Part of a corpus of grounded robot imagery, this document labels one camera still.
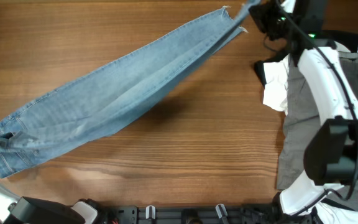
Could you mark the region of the light blue denim jeans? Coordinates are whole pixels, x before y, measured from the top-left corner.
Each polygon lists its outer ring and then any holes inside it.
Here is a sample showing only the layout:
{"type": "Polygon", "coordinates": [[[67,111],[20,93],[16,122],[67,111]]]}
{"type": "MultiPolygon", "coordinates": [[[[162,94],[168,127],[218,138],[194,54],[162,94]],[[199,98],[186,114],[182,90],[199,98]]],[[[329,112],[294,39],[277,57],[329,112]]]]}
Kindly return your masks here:
{"type": "Polygon", "coordinates": [[[0,121],[0,178],[116,134],[140,118],[243,31],[254,2],[236,17],[225,8],[200,16],[6,116],[0,121]]]}

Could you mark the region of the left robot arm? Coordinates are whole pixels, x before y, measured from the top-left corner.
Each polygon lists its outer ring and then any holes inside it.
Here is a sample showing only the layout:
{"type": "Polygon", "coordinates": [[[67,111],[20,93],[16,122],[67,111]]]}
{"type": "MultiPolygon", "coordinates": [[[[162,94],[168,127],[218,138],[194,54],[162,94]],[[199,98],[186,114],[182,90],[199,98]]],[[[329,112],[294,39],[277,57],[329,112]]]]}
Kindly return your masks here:
{"type": "Polygon", "coordinates": [[[108,223],[108,212],[92,200],[73,206],[31,197],[20,197],[0,184],[0,223],[108,223]]]}

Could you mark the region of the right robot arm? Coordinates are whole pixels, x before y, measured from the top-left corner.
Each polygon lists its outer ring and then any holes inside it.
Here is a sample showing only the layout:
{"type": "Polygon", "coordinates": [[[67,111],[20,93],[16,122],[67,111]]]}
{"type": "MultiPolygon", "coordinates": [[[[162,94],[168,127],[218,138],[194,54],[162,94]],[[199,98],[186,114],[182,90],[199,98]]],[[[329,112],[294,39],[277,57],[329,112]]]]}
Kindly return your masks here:
{"type": "Polygon", "coordinates": [[[279,195],[281,222],[316,212],[323,223],[358,223],[358,212],[328,205],[339,189],[358,181],[358,99],[339,61],[335,42],[321,30],[325,1],[254,2],[249,8],[269,39],[286,39],[286,51],[303,74],[316,103],[320,129],[305,149],[300,176],[279,195]]]}

